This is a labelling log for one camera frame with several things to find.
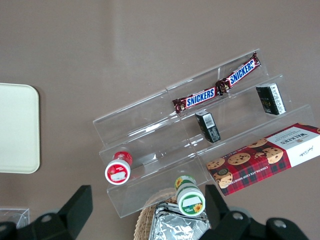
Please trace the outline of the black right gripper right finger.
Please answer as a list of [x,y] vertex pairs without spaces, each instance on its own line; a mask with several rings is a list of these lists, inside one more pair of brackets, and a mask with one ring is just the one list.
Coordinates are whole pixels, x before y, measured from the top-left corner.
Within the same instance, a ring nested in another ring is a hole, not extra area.
[[230,210],[215,185],[205,186],[205,212],[211,229],[201,240],[307,240],[305,233],[285,218],[261,224],[242,211]]

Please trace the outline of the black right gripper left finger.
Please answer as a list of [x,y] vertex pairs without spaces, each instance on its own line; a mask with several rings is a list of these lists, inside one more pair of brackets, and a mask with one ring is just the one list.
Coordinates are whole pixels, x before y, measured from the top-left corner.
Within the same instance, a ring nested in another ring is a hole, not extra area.
[[46,213],[19,229],[14,222],[1,222],[0,238],[2,240],[75,240],[92,211],[92,187],[82,185],[57,213]]

